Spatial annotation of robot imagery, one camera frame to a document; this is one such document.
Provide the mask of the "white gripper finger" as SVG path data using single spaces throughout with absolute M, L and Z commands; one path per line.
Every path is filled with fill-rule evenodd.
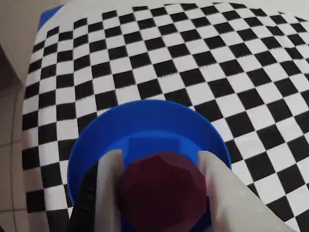
M 291 232 L 213 153 L 199 151 L 197 165 L 206 178 L 211 232 Z

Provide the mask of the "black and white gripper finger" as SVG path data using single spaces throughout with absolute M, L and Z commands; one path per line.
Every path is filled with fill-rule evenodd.
M 69 220 L 70 232 L 120 232 L 116 196 L 125 170 L 123 152 L 112 150 L 85 174 Z

